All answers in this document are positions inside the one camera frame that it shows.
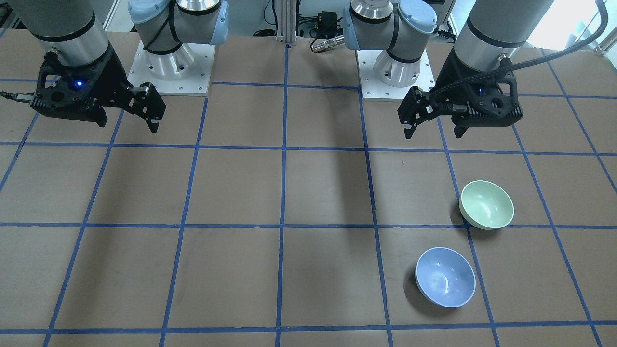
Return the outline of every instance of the grid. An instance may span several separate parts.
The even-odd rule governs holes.
[[[4,31],[0,33],[0,38],[4,35]],[[6,141],[0,142],[0,145],[7,146],[18,146],[14,157],[12,158],[10,165],[4,174],[2,181],[0,183],[0,191],[4,188],[7,183],[8,178],[14,168],[16,162],[19,159],[19,155],[22,149],[25,146],[82,146],[82,147],[103,147],[106,148],[106,153],[104,159],[102,161],[102,165],[100,171],[97,176],[96,183],[94,184],[94,189],[91,193],[88,207],[86,213],[83,217],[83,221],[81,223],[44,223],[44,222],[12,222],[10,220],[1,221],[0,226],[3,227],[29,227],[29,226],[42,226],[42,227],[78,227],[79,233],[77,236],[77,240],[72,252],[72,256],[68,263],[68,268],[66,270],[66,275],[64,278],[64,282],[62,284],[56,306],[54,308],[53,315],[51,317],[51,321],[49,322],[49,327],[47,329],[0,329],[0,335],[21,335],[21,334],[43,334],[45,335],[43,346],[47,347],[50,342],[50,339],[53,335],[64,335],[64,334],[89,334],[89,333],[97,333],[97,334],[120,334],[120,333],[143,333],[143,334],[159,334],[160,342],[159,346],[165,345],[165,339],[167,334],[169,333],[224,333],[224,332],[267,332],[267,333],[275,333],[275,346],[279,347],[281,345],[281,333],[282,332],[324,332],[324,331],[354,331],[354,330],[380,330],[385,331],[387,333],[387,342],[390,347],[395,345],[392,332],[396,330],[440,330],[440,329],[474,329],[474,328],[489,328],[492,332],[492,336],[494,339],[494,343],[496,346],[500,346],[498,328],[516,328],[516,327],[559,327],[559,326],[588,326],[591,328],[592,333],[594,335],[595,341],[598,346],[602,346],[602,342],[600,340],[600,336],[596,330],[598,326],[611,326],[617,325],[617,320],[594,320],[590,314],[590,311],[587,307],[587,303],[583,297],[582,291],[579,287],[578,281],[574,276],[574,271],[572,270],[572,266],[570,261],[568,260],[568,256],[566,254],[565,248],[561,242],[560,234],[558,229],[605,229],[605,230],[615,230],[617,229],[617,225],[573,225],[573,224],[556,224],[553,221],[551,213],[549,211],[548,204],[544,198],[542,189],[540,187],[539,181],[536,178],[534,173],[534,169],[532,167],[532,163],[530,161],[530,157],[533,156],[583,156],[596,157],[599,164],[601,165],[606,178],[610,182],[610,185],[617,193],[617,188],[615,186],[615,181],[611,177],[606,165],[603,162],[603,158],[605,157],[614,157],[617,156],[617,153],[600,153],[596,150],[591,137],[583,126],[572,102],[571,99],[617,99],[617,97],[613,96],[570,96],[566,94],[566,91],[563,85],[560,82],[555,70],[553,69],[551,63],[549,63],[549,68],[555,77],[561,91],[562,95],[551,95],[551,94],[522,94],[522,96],[533,96],[540,98],[563,98],[565,99],[569,107],[574,114],[578,125],[581,128],[581,131],[585,135],[586,140],[589,142],[589,145],[592,149],[592,153],[572,153],[572,152],[539,152],[539,151],[526,151],[524,144],[521,140],[521,137],[515,126],[512,126],[512,131],[516,136],[516,140],[520,146],[520,151],[490,151],[490,150],[465,150],[465,149],[449,149],[448,143],[446,140],[446,136],[444,133],[444,127],[442,126],[441,120],[437,119],[437,124],[439,127],[439,133],[441,134],[441,140],[443,144],[443,149],[415,149],[415,148],[371,148],[369,146],[369,141],[367,137],[367,129],[365,122],[365,111],[364,105],[362,103],[362,91],[360,87],[357,86],[315,86],[315,85],[294,85],[288,83],[289,76],[289,51],[291,47],[286,46],[284,50],[284,83],[243,83],[243,82],[213,82],[214,85],[238,85],[238,86],[269,86],[276,88],[283,88],[283,137],[282,137],[282,146],[217,146],[217,145],[207,145],[202,144],[202,131],[204,129],[204,123],[207,117],[207,108],[208,108],[208,99],[205,99],[201,121],[199,125],[199,132],[197,135],[197,139],[194,145],[190,144],[134,144],[134,143],[116,143],[116,137],[118,134],[118,130],[120,128],[120,124],[123,119],[123,112],[120,113],[118,120],[116,121],[114,132],[111,136],[111,140],[109,143],[48,143],[48,142],[29,142],[27,141],[29,134],[31,133],[33,127],[35,126],[36,121],[38,120],[38,114],[35,114],[33,117],[27,131],[23,135],[21,141]],[[17,78],[0,78],[0,81],[7,82],[33,82],[33,80],[26,79],[17,79]],[[320,89],[320,90],[352,90],[357,91],[358,93],[358,104],[360,109],[360,121],[362,125],[362,140],[363,140],[363,148],[355,148],[355,147],[293,147],[287,145],[287,127],[288,127],[288,91],[290,88],[303,88],[303,89]],[[91,223],[88,222],[90,213],[93,208],[93,204],[95,198],[97,196],[97,192],[99,190],[99,186],[101,184],[101,180],[103,178],[103,174],[107,167],[107,163],[109,161],[109,157],[114,148],[186,148],[193,149],[193,159],[191,162],[191,169],[188,178],[188,185],[186,187],[186,199],[184,202],[184,208],[182,211],[181,222],[179,224],[107,224],[107,223]],[[193,178],[195,176],[197,160],[199,157],[200,149],[259,149],[259,150],[267,150],[267,151],[278,151],[281,153],[281,162],[282,162],[282,171],[281,171],[281,207],[280,207],[280,222],[279,224],[189,224],[187,223],[187,214],[189,211],[189,205],[191,202],[191,192],[193,189]],[[370,204],[372,210],[372,224],[289,224],[286,223],[285,219],[285,205],[286,205],[286,161],[287,161],[287,153],[288,151],[356,151],[363,152],[366,160],[366,171],[368,174],[368,190],[370,193]],[[512,155],[522,155],[527,164],[527,169],[531,174],[533,179],[535,188],[537,190],[537,194],[540,197],[542,202],[542,207],[546,213],[549,223],[548,224],[514,224],[509,225],[508,229],[517,229],[517,228],[542,228],[548,229],[553,232],[555,237],[555,241],[559,247],[561,255],[563,257],[563,261],[566,264],[568,269],[569,276],[571,277],[571,281],[576,289],[576,293],[583,307],[586,320],[571,320],[571,321],[538,321],[538,322],[496,322],[493,318],[493,313],[491,309],[491,304],[489,302],[489,296],[487,294],[487,290],[485,287],[484,279],[482,276],[481,264],[478,259],[478,255],[476,252],[476,247],[474,244],[474,238],[472,236],[472,228],[463,221],[462,224],[381,224],[378,221],[378,213],[376,208],[375,201],[375,189],[373,186],[373,174],[371,170],[371,154],[378,152],[409,152],[409,153],[443,153],[445,158],[447,159],[447,164],[450,170],[450,176],[452,179],[452,185],[455,190],[455,194],[458,200],[459,197],[459,185],[455,174],[455,169],[452,164],[451,154],[455,153],[467,153],[467,154],[512,154]],[[73,270],[73,265],[75,264],[78,250],[80,248],[80,243],[84,232],[87,228],[179,228],[179,236],[177,240],[177,247],[175,251],[175,258],[173,263],[173,271],[171,276],[171,282],[169,285],[169,291],[167,296],[167,303],[165,305],[165,315],[164,321],[161,328],[57,328],[56,320],[58,318],[60,308],[62,306],[62,302],[64,299],[64,295],[70,281],[70,277]],[[183,238],[184,238],[184,230],[186,228],[275,228],[279,230],[279,253],[278,253],[278,275],[277,275],[277,292],[276,292],[276,325],[270,327],[169,327],[169,319],[170,313],[172,310],[172,299],[175,291],[176,285],[176,277],[178,275],[178,266],[180,263],[180,257],[183,250]],[[284,326],[281,324],[281,316],[282,316],[282,305],[283,305],[283,261],[284,261],[284,236],[286,228],[369,228],[373,229],[375,235],[375,245],[376,245],[376,258],[377,258],[377,266],[379,270],[379,280],[381,285],[381,295],[383,300],[383,309],[384,309],[384,320],[385,324],[382,325],[338,325],[338,326],[319,326],[319,325],[307,325],[307,326]],[[479,278],[479,289],[482,293],[482,298],[484,301],[484,305],[486,307],[487,316],[489,319],[488,323],[469,323],[469,324],[410,324],[410,325],[401,325],[401,324],[392,324],[389,311],[388,311],[388,301],[387,301],[387,290],[386,290],[386,281],[384,276],[384,265],[383,265],[383,257],[382,257],[382,247],[380,241],[380,230],[389,229],[389,228],[417,228],[417,229],[439,229],[439,228],[462,228],[467,233],[467,239],[469,243],[469,247],[473,256],[473,262],[476,268],[476,272]]]

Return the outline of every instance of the white mounting plate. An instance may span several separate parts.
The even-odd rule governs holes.
[[[360,75],[360,85],[362,85],[362,99],[366,101],[402,101],[407,95],[407,91],[412,86],[418,86],[423,91],[429,91],[430,88],[435,86],[435,79],[433,79],[433,71],[431,70],[431,63],[428,61],[428,55],[426,50],[422,53],[420,58],[422,68],[420,75],[414,84],[408,87],[397,88],[389,86],[380,81],[375,72],[373,71],[373,65],[375,60],[381,53],[378,49],[363,49],[356,51],[358,58],[358,73]]]
[[[150,82],[161,95],[207,96],[215,46],[195,43],[188,45],[195,54],[197,65],[181,80],[161,80],[150,73],[144,54],[144,44],[140,41],[128,74],[128,81],[134,86]]]

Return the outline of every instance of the bowl rim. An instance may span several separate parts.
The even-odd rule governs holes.
[[[422,287],[420,285],[420,281],[418,280],[418,265],[420,264],[420,261],[422,260],[422,257],[428,253],[429,251],[432,251],[434,249],[446,249],[448,251],[454,252],[455,254],[458,254],[458,256],[460,256],[466,263],[467,266],[469,267],[469,269],[471,270],[471,273],[473,276],[471,276],[473,278],[473,289],[471,291],[471,294],[469,295],[469,298],[467,298],[463,303],[461,304],[457,304],[457,305],[445,305],[445,304],[441,304],[438,303],[436,300],[434,300],[433,298],[431,298],[430,295],[427,294],[427,292],[425,292],[424,290],[422,290]],[[456,308],[456,307],[461,307],[463,305],[465,305],[466,303],[468,303],[472,298],[473,295],[476,293],[476,272],[473,270],[473,267],[471,266],[471,264],[469,263],[469,261],[467,260],[467,258],[463,257],[462,254],[460,254],[459,252],[456,252],[454,249],[452,248],[448,248],[448,247],[443,247],[443,246],[439,246],[439,247],[433,247],[433,248],[429,248],[426,251],[424,251],[422,253],[422,255],[418,258],[418,262],[416,262],[416,271],[415,271],[415,277],[416,277],[416,284],[418,285],[418,289],[420,289],[420,292],[427,298],[430,300],[430,302],[443,306],[443,307],[449,307],[449,308]]]
[[[492,186],[494,186],[494,187],[497,187],[497,188],[498,188],[501,192],[503,192],[503,193],[505,194],[505,196],[508,198],[508,202],[510,203],[510,206],[511,206],[511,208],[512,208],[512,214],[511,214],[511,216],[510,216],[510,218],[509,218],[509,220],[508,220],[508,222],[507,222],[507,223],[505,223],[505,224],[503,224],[503,225],[499,225],[498,227],[491,227],[491,226],[489,226],[489,225],[479,223],[477,220],[475,220],[475,219],[471,218],[471,216],[470,216],[469,212],[467,212],[467,210],[468,210],[468,209],[467,209],[467,207],[465,206],[465,202],[464,202],[464,200],[463,200],[463,195],[464,195],[465,190],[467,189],[467,187],[469,187],[472,183],[478,183],[478,182],[488,183],[488,184],[490,184],[490,185],[492,185]],[[465,214],[466,214],[466,215],[468,215],[468,216],[470,217],[470,219],[472,219],[472,220],[469,220],[469,222],[473,222],[472,224],[478,224],[478,225],[481,225],[483,228],[490,228],[491,230],[501,229],[501,228],[503,228],[503,227],[507,226],[508,224],[512,223],[512,220],[514,219],[514,213],[515,213],[515,211],[514,211],[514,202],[512,201],[512,198],[510,197],[510,195],[508,194],[508,192],[507,192],[507,191],[505,191],[505,190],[504,190],[502,187],[500,187],[498,184],[495,184],[495,183],[493,183],[493,182],[491,182],[491,181],[487,181],[487,180],[475,180],[475,181],[471,181],[471,182],[467,183],[467,184],[463,187],[463,190],[461,190],[461,194],[460,194],[460,198],[459,198],[459,200],[460,200],[460,204],[461,204],[462,208],[464,208],[464,210],[465,210]]]

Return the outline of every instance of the blue joint cap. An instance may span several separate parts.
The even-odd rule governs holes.
[[[169,5],[170,0],[129,0],[128,13],[135,24],[142,24],[158,16]]]
[[[422,0],[401,0],[399,12],[407,24],[421,33],[432,34],[436,28],[437,14]]]
[[[355,35],[354,21],[351,19],[349,6],[343,7],[343,36],[345,37],[345,47],[348,49],[358,50],[358,38]]]
[[[214,26],[210,44],[223,44],[227,41],[227,33],[230,28],[228,9],[229,4],[227,1],[223,0],[218,10],[217,24]]]

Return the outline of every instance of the plastic bowl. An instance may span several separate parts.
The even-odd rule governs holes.
[[[467,259],[445,247],[431,248],[420,256],[416,283],[427,299],[444,307],[463,306],[476,291],[476,276]]]
[[[469,182],[458,206],[465,220],[484,230],[503,228],[514,218],[514,204],[508,193],[488,181]]]

